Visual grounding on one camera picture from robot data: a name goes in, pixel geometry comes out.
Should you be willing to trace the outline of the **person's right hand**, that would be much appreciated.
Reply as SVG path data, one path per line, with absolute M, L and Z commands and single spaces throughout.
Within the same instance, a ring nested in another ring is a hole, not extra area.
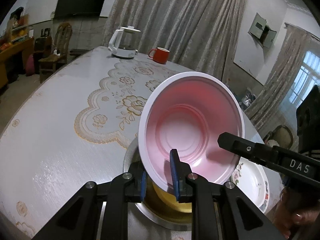
M 283 188 L 271 219 L 285 239 L 289 239 L 293 235 L 291 231 L 293 226 L 313 224 L 319 215 L 319 204 L 317 207 L 310 209 L 299 209 L 297 207 L 289 207 L 291 200 L 293 200 L 293 193 L 289 192 L 287 188 Z

